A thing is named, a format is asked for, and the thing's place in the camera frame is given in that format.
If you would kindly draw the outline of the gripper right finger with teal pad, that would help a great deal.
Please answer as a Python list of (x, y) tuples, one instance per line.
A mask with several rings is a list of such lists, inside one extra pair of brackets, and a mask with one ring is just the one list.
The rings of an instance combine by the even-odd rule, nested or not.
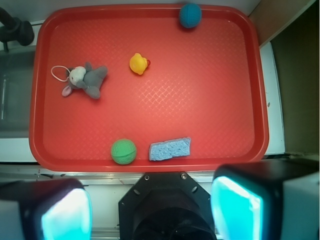
[(224, 240), (317, 240), (320, 164), (272, 159), (221, 165), (210, 206)]

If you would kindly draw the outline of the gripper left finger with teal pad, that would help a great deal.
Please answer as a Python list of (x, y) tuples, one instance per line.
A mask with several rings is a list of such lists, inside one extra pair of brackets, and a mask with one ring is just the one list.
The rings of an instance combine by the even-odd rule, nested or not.
[(89, 193), (75, 178), (0, 184), (2, 240), (89, 240)]

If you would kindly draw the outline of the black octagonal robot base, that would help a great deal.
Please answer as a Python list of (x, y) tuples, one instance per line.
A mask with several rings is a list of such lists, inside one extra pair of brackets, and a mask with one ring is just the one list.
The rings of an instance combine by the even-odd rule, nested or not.
[(211, 195), (186, 172), (146, 173), (118, 202), (121, 240), (215, 240)]

